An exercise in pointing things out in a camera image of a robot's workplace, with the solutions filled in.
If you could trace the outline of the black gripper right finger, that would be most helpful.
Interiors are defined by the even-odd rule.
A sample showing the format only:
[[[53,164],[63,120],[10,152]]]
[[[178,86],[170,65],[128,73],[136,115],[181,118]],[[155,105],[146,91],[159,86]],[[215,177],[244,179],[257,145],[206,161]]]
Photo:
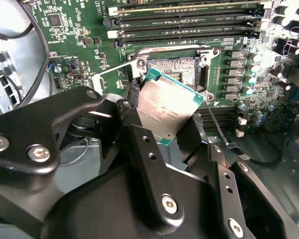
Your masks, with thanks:
[[[183,162],[207,185],[208,229],[215,239],[286,239],[288,215],[259,177],[241,161],[227,166],[198,115],[177,134]]]

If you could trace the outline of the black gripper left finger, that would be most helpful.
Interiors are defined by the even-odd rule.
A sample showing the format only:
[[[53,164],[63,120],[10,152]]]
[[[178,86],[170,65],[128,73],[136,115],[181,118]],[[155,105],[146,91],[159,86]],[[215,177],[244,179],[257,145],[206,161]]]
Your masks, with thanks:
[[[57,201],[47,189],[60,165],[60,151],[74,137],[95,137],[108,159],[120,156],[149,200],[158,228],[177,228],[184,209],[153,134],[143,128],[136,107],[111,102],[77,87],[0,115],[0,217],[16,226],[25,219],[40,226]]]

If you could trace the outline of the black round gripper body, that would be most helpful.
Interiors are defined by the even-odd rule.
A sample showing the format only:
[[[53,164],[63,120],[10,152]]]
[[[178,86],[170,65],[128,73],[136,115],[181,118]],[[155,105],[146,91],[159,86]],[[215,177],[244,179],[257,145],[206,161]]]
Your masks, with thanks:
[[[220,239],[222,233],[206,183],[168,170],[185,217],[169,239]],[[163,239],[149,200],[129,164],[105,173],[64,195],[46,218],[43,239]]]

